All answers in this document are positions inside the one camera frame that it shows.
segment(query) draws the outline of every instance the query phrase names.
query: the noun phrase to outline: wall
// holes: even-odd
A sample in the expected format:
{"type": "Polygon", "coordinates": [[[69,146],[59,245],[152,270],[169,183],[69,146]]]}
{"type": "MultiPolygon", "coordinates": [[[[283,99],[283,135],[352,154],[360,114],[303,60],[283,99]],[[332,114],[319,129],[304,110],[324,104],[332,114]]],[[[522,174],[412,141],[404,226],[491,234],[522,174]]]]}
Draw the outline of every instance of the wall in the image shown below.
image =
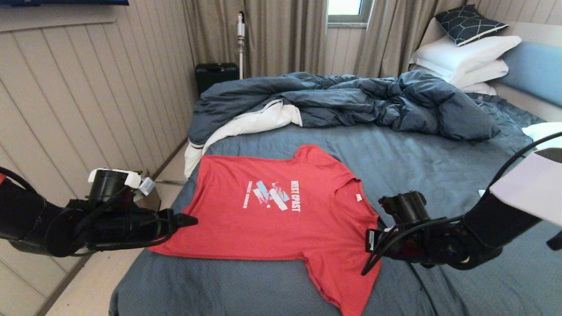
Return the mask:
{"type": "MultiPolygon", "coordinates": [[[[499,21],[562,25],[561,0],[471,0],[480,13],[499,21]]],[[[359,52],[362,28],[329,28],[327,34],[327,75],[352,74],[359,52]]]]}
{"type": "MultiPolygon", "coordinates": [[[[95,168],[154,172],[187,136],[183,2],[130,3],[115,23],[0,33],[0,165],[56,205],[84,198],[95,168]]],[[[1,240],[0,315],[36,313],[75,263],[1,240]]]]}

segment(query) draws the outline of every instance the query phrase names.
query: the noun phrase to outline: curtain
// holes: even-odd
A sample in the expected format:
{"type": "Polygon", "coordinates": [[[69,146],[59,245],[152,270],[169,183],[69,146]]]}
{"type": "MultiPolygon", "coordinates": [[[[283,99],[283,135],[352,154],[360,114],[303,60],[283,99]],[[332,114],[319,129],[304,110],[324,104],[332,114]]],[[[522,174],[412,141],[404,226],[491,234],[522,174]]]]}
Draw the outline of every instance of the curtain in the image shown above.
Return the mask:
{"type": "Polygon", "coordinates": [[[322,73],[328,0],[186,0],[195,64],[238,64],[238,12],[246,23],[244,76],[322,73]]]}
{"type": "Polygon", "coordinates": [[[408,71],[410,57],[418,49],[429,21],[464,4],[466,0],[375,0],[355,74],[384,78],[408,71]]]}

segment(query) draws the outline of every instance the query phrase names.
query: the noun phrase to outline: floor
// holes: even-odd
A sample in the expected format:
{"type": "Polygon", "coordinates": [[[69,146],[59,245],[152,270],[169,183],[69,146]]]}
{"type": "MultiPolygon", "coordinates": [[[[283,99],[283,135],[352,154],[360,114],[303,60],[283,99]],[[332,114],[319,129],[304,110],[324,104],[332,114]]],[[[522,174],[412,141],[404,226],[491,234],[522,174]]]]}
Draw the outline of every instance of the floor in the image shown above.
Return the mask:
{"type": "MultiPolygon", "coordinates": [[[[166,166],[158,179],[185,181],[183,175],[185,147],[166,166]]],[[[169,207],[181,186],[157,183],[162,208],[169,207]]],[[[107,315],[113,289],[125,275],[142,249],[117,250],[94,254],[65,289],[47,316],[107,315]]]]}

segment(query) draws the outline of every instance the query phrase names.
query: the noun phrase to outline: geometric pattern pillowcase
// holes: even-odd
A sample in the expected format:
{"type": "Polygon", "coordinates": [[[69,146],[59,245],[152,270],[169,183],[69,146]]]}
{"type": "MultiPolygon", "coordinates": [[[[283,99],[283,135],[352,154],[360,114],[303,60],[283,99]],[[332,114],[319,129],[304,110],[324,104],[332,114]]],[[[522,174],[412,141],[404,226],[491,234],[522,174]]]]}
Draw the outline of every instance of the geometric pattern pillowcase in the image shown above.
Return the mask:
{"type": "Polygon", "coordinates": [[[508,26],[485,18],[473,4],[441,12],[435,18],[457,46],[492,36],[508,26]]]}

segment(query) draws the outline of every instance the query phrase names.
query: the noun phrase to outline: t-shirt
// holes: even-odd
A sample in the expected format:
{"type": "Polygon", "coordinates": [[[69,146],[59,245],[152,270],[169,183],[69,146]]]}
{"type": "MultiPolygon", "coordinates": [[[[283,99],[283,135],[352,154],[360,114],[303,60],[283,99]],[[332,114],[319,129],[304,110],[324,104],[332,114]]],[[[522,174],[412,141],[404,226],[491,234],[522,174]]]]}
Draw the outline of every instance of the t-shirt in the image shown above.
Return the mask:
{"type": "Polygon", "coordinates": [[[361,315],[380,271],[361,276],[376,229],[361,180],[316,145],[288,160],[206,155],[183,213],[199,224],[150,250],[207,259],[304,260],[320,294],[361,315]]]}

